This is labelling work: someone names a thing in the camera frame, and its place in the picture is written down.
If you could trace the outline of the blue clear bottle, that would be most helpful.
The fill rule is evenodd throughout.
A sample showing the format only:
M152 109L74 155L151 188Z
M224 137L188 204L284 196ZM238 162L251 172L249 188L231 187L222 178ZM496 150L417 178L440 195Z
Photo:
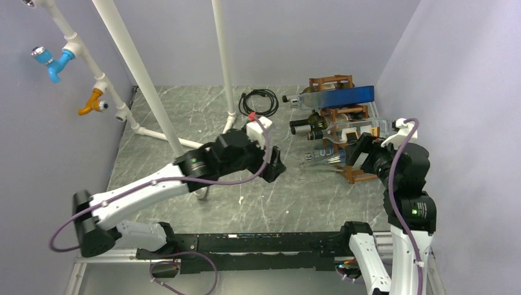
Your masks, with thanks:
M321 162L346 162L346 154L340 149L335 151L332 147L322 147L314 149L304 154L305 163L321 163Z

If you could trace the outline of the clear square liquor bottle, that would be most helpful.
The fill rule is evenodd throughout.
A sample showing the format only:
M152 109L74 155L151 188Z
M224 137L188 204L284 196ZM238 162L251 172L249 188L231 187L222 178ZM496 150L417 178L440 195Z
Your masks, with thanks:
M335 144L352 143L363 133L386 138L395 133L391 119L376 117L354 121L325 121L307 133L307 140L329 140Z

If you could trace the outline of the green wine bottle silver neck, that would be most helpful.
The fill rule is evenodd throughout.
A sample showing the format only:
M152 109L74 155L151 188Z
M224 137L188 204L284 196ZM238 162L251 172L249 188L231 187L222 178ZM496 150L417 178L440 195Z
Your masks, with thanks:
M311 125L293 126L290 128L292 135L302 135L311 132L313 127Z

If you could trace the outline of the dark wine bottle cream label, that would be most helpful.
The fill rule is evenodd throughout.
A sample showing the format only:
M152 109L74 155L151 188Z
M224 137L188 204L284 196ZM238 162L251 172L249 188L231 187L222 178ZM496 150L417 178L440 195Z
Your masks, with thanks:
M349 121L349 117L346 114L337 114L337 113L324 113L319 114L318 112L313 112L306 119L300 120L292 120L289 122L289 126L300 127L309 125L312 129L325 130L327 129L333 122L341 122L341 121Z

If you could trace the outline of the tall blue liquid bottle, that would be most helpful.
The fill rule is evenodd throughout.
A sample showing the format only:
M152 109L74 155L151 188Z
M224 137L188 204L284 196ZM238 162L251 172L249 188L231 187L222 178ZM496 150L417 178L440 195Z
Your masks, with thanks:
M311 92L299 95L289 102L290 107L301 110L339 108L353 104L370 103L375 98L373 85L353 88L342 88L322 92Z

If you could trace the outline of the dark green wine bottle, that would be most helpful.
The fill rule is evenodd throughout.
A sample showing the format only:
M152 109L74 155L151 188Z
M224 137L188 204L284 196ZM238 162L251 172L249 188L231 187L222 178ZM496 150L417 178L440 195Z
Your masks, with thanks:
M322 91L329 91L329 90L337 90L337 89L348 89L350 88L348 83L333 83L333 84L323 84L322 85ZM304 93L311 93L311 92L318 92L319 88L317 85L314 85L312 87L306 87L303 91L301 91L298 94L295 95L283 95L282 96L282 102L289 103L291 100L294 100L299 97L299 95L302 95Z

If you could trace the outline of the tall clear glass bottle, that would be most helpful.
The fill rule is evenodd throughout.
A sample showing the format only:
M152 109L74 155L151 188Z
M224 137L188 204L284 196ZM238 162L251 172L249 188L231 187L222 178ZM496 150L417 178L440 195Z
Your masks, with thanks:
M344 171L343 162L339 159L321 159L317 161L306 161L302 162L299 166L299 170L301 172L311 172L311 171L334 171L341 172Z

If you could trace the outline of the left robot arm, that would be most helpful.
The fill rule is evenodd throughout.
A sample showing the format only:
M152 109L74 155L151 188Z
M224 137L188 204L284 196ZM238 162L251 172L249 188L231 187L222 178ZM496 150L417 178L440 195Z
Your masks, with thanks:
M92 195L87 190L72 197L74 227L83 257L101 255L116 246L137 247L168 258L177 242L167 222L141 224L127 220L146 207L210 185L219 178L248 170L271 183L286 171L278 146L267 148L252 133L232 129L215 141L186 152L159 171L124 187Z

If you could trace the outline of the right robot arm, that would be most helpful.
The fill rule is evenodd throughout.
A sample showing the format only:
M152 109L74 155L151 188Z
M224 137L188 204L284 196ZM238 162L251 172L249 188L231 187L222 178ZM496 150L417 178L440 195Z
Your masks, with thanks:
M375 234L366 222L347 221L340 230L339 248L354 255L367 294L425 294L425 269L436 231L437 209L424 191L430 168L428 151L404 141L383 147L381 139L363 133L347 146L348 164L366 154L361 169L385 186L383 205L393 246L392 272L377 251Z

